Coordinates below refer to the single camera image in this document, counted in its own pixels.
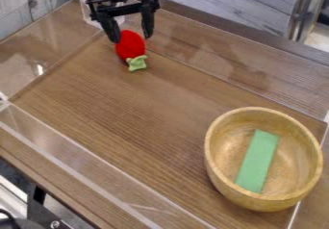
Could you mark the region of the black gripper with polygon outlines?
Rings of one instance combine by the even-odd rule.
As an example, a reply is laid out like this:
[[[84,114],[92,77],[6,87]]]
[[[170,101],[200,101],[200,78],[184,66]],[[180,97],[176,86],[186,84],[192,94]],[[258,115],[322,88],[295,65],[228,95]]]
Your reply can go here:
[[[119,43],[120,40],[120,30],[113,19],[116,16],[140,13],[144,37],[150,38],[152,35],[154,13],[159,9],[158,0],[141,0],[140,3],[132,6],[117,7],[115,5],[116,3],[124,3],[127,1],[128,0],[85,0],[85,4],[89,7],[89,17],[92,20],[99,20],[108,39],[113,43]]]

